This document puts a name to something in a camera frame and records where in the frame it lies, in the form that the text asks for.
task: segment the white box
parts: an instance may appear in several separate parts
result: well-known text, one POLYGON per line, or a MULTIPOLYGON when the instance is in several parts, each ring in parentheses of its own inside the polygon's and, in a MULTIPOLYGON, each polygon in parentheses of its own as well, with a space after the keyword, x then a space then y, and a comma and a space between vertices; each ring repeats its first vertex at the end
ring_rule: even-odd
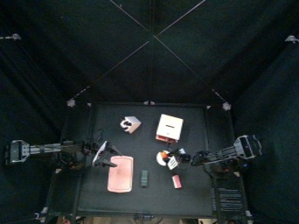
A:
POLYGON ((123 128, 125 132, 132 134, 136 128, 140 126, 140 124, 141 122, 133 116, 125 116, 123 117, 120 127, 123 128))
POLYGON ((177 141, 180 139, 181 128, 181 118, 161 114, 155 138, 165 142, 177 141))

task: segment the red object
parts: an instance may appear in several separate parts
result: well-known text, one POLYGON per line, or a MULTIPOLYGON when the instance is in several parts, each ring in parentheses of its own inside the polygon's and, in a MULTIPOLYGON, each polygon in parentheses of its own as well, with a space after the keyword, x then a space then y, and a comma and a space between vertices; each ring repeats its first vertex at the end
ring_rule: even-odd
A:
POLYGON ((109 167, 107 189, 113 193, 127 193, 132 190, 133 178, 133 158, 113 156, 111 163, 116 167, 109 167))
POLYGON ((172 183, 173 183, 173 188, 181 188, 181 181, 179 175, 172 176, 172 183))

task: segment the black backdrop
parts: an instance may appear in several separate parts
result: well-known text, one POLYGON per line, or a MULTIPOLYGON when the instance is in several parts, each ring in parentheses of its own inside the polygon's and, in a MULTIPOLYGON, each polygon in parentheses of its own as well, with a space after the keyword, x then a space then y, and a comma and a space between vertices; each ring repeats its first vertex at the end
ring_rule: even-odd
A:
MULTIPOLYGON (((299 43, 284 42, 299 30, 297 1, 4 0, 0 9, 0 36, 22 38, 0 39, 1 148, 17 138, 58 141, 73 96, 208 105, 224 100, 236 135, 265 138, 267 154, 247 173, 251 209, 268 223, 297 222, 299 43)), ((45 165, 1 168, 0 178, 1 216, 40 211, 45 165)))

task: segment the white object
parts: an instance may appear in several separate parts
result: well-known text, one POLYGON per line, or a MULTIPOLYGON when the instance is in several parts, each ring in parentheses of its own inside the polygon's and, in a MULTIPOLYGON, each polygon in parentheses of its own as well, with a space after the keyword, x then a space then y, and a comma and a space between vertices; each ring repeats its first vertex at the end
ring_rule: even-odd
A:
POLYGON ((140 124, 141 122, 133 116, 125 116, 120 123, 120 127, 125 132, 132 134, 136 128, 140 126, 140 124))
POLYGON ((227 102, 221 104, 221 107, 224 110, 231 110, 231 105, 227 102))
POLYGON ((161 155, 161 152, 160 151, 156 153, 156 162, 157 162, 159 165, 163 165, 163 166, 167 165, 167 163, 164 162, 163 155, 161 155))
POLYGON ((155 138, 165 142, 169 142, 169 140, 177 141, 180 139, 181 128, 181 118, 161 114, 155 138))
POLYGON ((68 100, 66 101, 66 105, 68 105, 68 107, 75 107, 75 105, 76 105, 76 101, 75 100, 68 100))
POLYGON ((167 164, 168 164, 169 170, 172 170, 177 166, 177 162, 176 162, 175 157, 171 157, 171 160, 167 164))

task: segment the pink plate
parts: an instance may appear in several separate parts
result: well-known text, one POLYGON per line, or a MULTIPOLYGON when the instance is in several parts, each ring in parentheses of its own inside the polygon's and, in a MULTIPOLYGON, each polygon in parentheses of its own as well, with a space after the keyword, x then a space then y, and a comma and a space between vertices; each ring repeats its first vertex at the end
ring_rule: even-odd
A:
POLYGON ((132 190, 133 158, 115 156, 111 163, 116 167, 108 168, 107 189, 113 193, 128 193, 132 190))

